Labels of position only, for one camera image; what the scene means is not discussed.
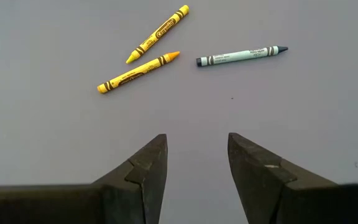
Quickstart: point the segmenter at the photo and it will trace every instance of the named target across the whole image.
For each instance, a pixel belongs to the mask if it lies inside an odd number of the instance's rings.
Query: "dark metal tool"
[[[358,223],[358,184],[335,184],[236,133],[227,149],[250,224]]]
[[[157,224],[166,178],[160,134],[92,184],[0,187],[0,223]]]

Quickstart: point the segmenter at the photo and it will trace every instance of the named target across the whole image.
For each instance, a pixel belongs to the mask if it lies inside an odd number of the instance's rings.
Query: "gray surface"
[[[126,65],[183,4],[190,13]],[[195,64],[270,45],[290,50]],[[177,50],[174,62],[98,93]],[[231,131],[325,178],[358,182],[358,1],[0,0],[0,184],[91,182],[167,133],[161,223],[244,223]]]

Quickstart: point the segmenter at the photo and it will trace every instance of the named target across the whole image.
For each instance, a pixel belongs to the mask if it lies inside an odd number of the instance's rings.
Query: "crayola logo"
[[[133,79],[135,79],[135,78],[137,78],[137,77],[139,77],[139,76],[141,76],[141,75],[143,75],[143,74],[144,74],[143,72],[139,72],[139,73],[133,74],[133,75],[131,75],[130,77],[127,77],[127,78],[121,80],[121,81],[118,83],[118,85],[120,86],[120,85],[122,85],[122,84],[125,84],[125,83],[127,83],[127,82],[129,82],[129,81],[131,81],[131,80],[133,80]]]
[[[165,22],[161,28],[159,28],[156,33],[155,36],[156,38],[161,38],[169,29],[171,29],[171,27],[173,25],[175,25],[176,20],[175,19],[170,19],[167,22]]]

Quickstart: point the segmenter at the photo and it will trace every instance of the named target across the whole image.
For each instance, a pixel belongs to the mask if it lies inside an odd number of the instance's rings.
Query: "crayon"
[[[98,86],[98,90],[100,93],[107,93],[108,91],[113,90],[113,89],[121,86],[122,84],[132,81],[133,79],[135,79],[141,75],[144,75],[149,71],[152,71],[156,68],[161,67],[162,65],[165,65],[166,63],[171,62],[179,54],[180,54],[180,52],[174,52],[174,53],[167,53],[163,56],[160,56],[159,58],[149,61],[146,64],[141,65],[135,69],[132,69],[131,71],[124,73],[116,78],[113,78],[112,80],[110,80],[108,82],[100,84]]]
[[[197,66],[217,65],[220,63],[235,62],[238,60],[246,60],[252,58],[266,57],[277,55],[288,50],[288,47],[265,47],[258,50],[245,50],[242,52],[234,52],[228,54],[213,55],[196,59]]]
[[[155,44],[162,36],[164,36],[169,29],[177,24],[187,13],[189,7],[187,5],[182,6],[177,12],[174,13],[167,21],[165,21],[149,38],[141,43],[129,56],[126,63],[131,63],[142,56],[153,44]]]

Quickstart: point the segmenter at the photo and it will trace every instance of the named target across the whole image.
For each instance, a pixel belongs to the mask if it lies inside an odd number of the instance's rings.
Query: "yellow crayon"
[[[100,93],[107,93],[110,90],[113,90],[122,84],[125,84],[141,75],[146,74],[147,72],[154,70],[156,68],[161,67],[162,65],[165,65],[168,62],[171,62],[175,57],[179,55],[180,52],[174,52],[174,53],[167,53],[163,56],[160,56],[159,58],[156,58],[152,61],[147,62],[144,65],[141,65],[127,73],[124,73],[116,78],[113,78],[112,80],[100,84],[98,86],[98,90]]]
[[[169,29],[178,23],[187,13],[189,7],[184,5],[177,12],[174,13],[167,21],[165,21],[149,38],[141,43],[129,56],[126,63],[131,63],[142,56],[153,44],[155,44],[162,36],[164,36]]]

